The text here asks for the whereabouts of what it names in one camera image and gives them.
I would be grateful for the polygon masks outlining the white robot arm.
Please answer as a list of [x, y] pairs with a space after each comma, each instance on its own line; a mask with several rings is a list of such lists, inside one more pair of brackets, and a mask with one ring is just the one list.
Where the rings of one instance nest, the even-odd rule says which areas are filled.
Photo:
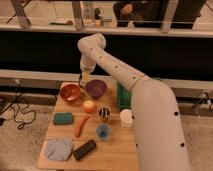
[[178, 103], [172, 89], [105, 51], [100, 34], [78, 41], [80, 68], [100, 66], [131, 92], [139, 171], [191, 171]]

